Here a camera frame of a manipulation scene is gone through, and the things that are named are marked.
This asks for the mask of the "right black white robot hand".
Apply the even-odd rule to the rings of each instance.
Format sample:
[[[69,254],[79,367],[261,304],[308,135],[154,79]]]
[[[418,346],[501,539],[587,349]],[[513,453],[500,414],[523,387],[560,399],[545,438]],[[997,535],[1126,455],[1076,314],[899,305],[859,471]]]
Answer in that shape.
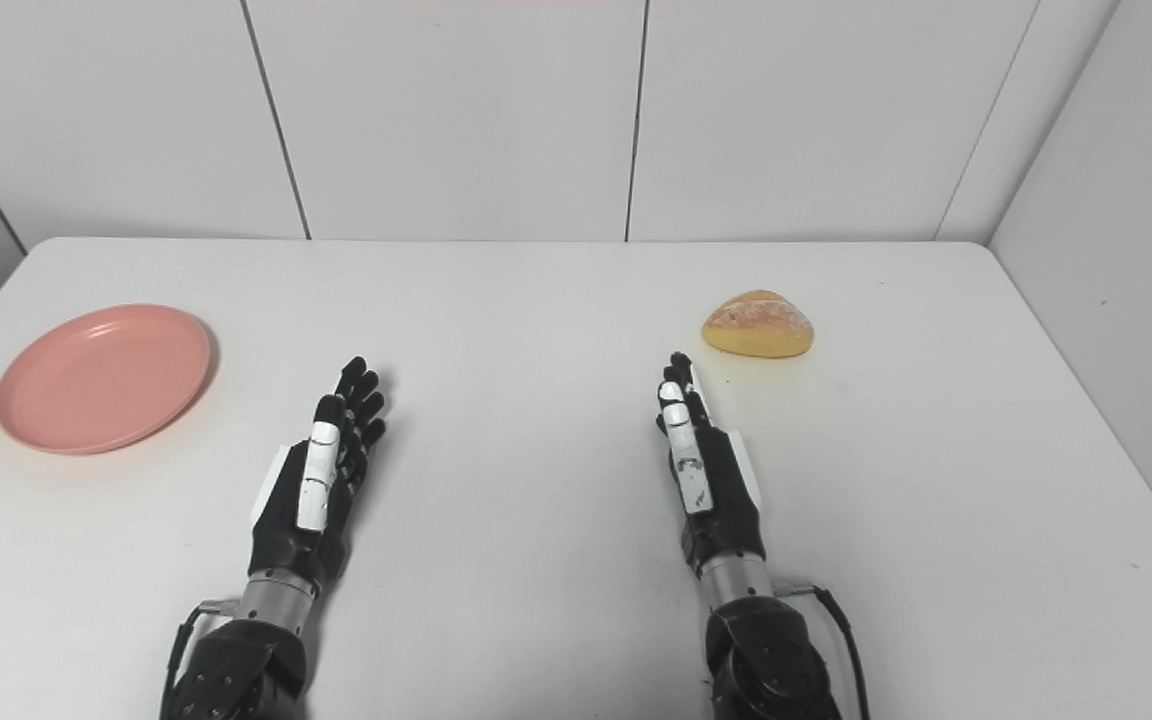
[[[673,353],[658,384],[655,425],[668,445],[669,473],[679,488],[685,564],[700,577],[727,556],[765,560],[760,511],[748,473],[748,452],[719,429],[689,355]]]

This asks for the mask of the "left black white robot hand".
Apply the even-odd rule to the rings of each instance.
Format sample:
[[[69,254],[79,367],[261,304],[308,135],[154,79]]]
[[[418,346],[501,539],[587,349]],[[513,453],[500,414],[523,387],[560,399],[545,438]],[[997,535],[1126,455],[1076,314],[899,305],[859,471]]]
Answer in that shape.
[[[252,577],[287,574],[317,593],[338,582],[353,506],[387,432],[379,384],[364,357],[353,357],[335,391],[317,402],[306,439],[276,452],[252,523]]]

